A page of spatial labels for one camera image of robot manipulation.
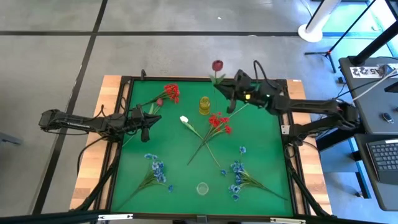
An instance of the gray floor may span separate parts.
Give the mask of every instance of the gray floor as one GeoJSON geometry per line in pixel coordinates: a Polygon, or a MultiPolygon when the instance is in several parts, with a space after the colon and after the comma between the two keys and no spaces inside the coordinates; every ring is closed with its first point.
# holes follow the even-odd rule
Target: gray floor
{"type": "MultiPolygon", "coordinates": [[[[0,30],[92,30],[100,0],[0,1],[0,30]]],[[[309,2],[312,12],[319,3],[309,2]]],[[[342,4],[326,25],[327,32],[343,32],[366,7],[342,4]]],[[[100,30],[195,30],[295,32],[310,16],[300,0],[109,1],[100,30]]],[[[374,32],[367,14],[355,32],[374,32]]],[[[0,131],[24,140],[23,145],[0,145],[0,216],[29,212],[32,197],[48,159],[54,135],[43,133],[37,123],[48,109],[64,110],[80,69],[89,37],[0,36],[0,131]]],[[[242,68],[253,74],[252,61],[262,63],[269,78],[301,79],[307,98],[329,99],[339,92],[340,72],[333,74],[329,61],[307,51],[327,50],[336,38],[310,44],[299,37],[97,37],[75,114],[91,116],[103,75],[207,76],[214,59],[224,61],[224,72],[233,77],[242,68]]],[[[356,55],[371,40],[345,39],[333,52],[356,55]]],[[[383,47],[375,55],[390,55],[383,47]]],[[[84,137],[66,138],[44,212],[68,209],[76,179],[76,158],[84,137]]],[[[355,184],[355,176],[325,174],[335,215],[357,220],[391,222],[394,212],[377,210],[373,200],[353,198],[337,184],[355,184]]]]}

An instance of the flower bouquet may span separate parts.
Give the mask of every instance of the flower bouquet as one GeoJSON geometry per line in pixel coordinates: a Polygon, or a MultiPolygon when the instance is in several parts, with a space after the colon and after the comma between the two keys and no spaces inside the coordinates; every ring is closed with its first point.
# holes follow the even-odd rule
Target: flower bouquet
{"type": "MultiPolygon", "coordinates": [[[[146,102],[143,104],[150,105],[150,109],[148,111],[149,114],[156,114],[160,108],[164,104],[164,100],[170,98],[170,100],[174,100],[174,103],[179,103],[180,102],[180,90],[178,89],[177,84],[167,84],[164,86],[164,91],[162,91],[159,95],[157,95],[155,98],[151,99],[150,101],[146,102]]],[[[131,136],[123,145],[125,146],[130,140],[133,139],[135,135],[131,136]]]]}
{"type": "Polygon", "coordinates": [[[208,145],[208,141],[210,139],[212,139],[213,137],[215,137],[218,134],[221,133],[226,133],[226,134],[231,134],[232,133],[232,128],[228,125],[228,122],[230,121],[230,119],[239,111],[241,111],[243,108],[245,108],[247,106],[243,105],[240,109],[238,109],[237,111],[235,111],[233,114],[231,114],[228,117],[221,117],[221,113],[217,113],[217,114],[213,114],[210,116],[209,118],[209,123],[210,123],[210,128],[209,131],[207,132],[205,137],[202,137],[197,131],[196,129],[188,123],[188,118],[181,116],[180,120],[181,122],[192,132],[194,132],[201,140],[201,144],[199,145],[198,149],[195,151],[195,153],[192,155],[192,157],[190,158],[190,160],[188,161],[188,164],[191,163],[191,161],[193,160],[193,158],[196,156],[196,154],[199,152],[199,150],[202,148],[202,146],[206,145],[206,147],[208,148],[213,160],[216,162],[217,166],[221,169],[221,173],[223,175],[226,175],[226,171],[223,170],[220,166],[220,164],[217,162],[216,157],[213,155],[209,145],[208,145]]]}
{"type": "Polygon", "coordinates": [[[155,98],[151,99],[150,101],[146,102],[143,104],[148,105],[150,103],[155,103],[158,99],[167,99],[170,98],[170,100],[174,100],[174,103],[179,103],[180,102],[180,90],[178,89],[177,84],[167,84],[164,86],[164,91],[157,95],[155,98]]]}
{"type": "Polygon", "coordinates": [[[164,175],[164,163],[158,160],[156,155],[145,154],[144,157],[149,160],[148,170],[147,174],[144,177],[144,180],[142,180],[137,189],[133,191],[133,193],[128,198],[126,198],[126,200],[122,204],[120,204],[117,210],[122,208],[123,205],[125,205],[130,199],[132,199],[140,190],[143,190],[147,187],[153,185],[162,185],[164,187],[167,187],[169,192],[173,191],[173,185],[167,186],[164,184],[166,183],[166,176],[164,175]]]}
{"type": "Polygon", "coordinates": [[[239,151],[241,154],[239,161],[235,161],[234,164],[231,164],[232,171],[235,173],[236,183],[236,185],[233,184],[228,188],[228,190],[233,193],[232,198],[237,201],[239,199],[238,193],[245,187],[258,187],[262,190],[272,193],[273,195],[281,199],[287,200],[283,196],[273,192],[262,183],[258,182],[254,177],[249,175],[249,173],[244,169],[243,163],[241,162],[242,155],[246,153],[246,148],[241,146],[239,148],[239,151]]]}

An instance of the table leg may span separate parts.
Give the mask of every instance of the table leg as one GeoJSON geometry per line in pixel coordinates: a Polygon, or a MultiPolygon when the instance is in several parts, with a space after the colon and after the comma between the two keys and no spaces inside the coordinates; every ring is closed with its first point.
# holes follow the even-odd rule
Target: table leg
{"type": "Polygon", "coordinates": [[[0,133],[0,142],[10,142],[17,145],[22,144],[22,140],[4,133],[0,133]]]}

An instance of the red rose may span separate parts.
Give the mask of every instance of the red rose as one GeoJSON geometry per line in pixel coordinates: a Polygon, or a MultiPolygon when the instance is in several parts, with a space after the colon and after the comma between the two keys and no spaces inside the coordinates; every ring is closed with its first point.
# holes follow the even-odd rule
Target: red rose
{"type": "Polygon", "coordinates": [[[213,71],[219,72],[219,71],[221,71],[221,69],[223,69],[223,65],[224,65],[224,63],[222,60],[215,60],[213,62],[213,64],[211,65],[211,67],[212,67],[213,71]]]}
{"type": "Polygon", "coordinates": [[[159,98],[156,100],[157,106],[163,106],[163,99],[159,98]]]}

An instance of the sticker label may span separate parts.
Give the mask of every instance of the sticker label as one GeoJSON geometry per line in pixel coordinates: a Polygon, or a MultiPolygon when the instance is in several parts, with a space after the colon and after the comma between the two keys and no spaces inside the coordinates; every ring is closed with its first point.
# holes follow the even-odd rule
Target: sticker label
{"type": "MultiPolygon", "coordinates": [[[[398,68],[398,64],[388,64],[391,68],[398,68]]],[[[350,67],[351,74],[354,78],[381,78],[379,74],[379,67],[350,67]]]]}

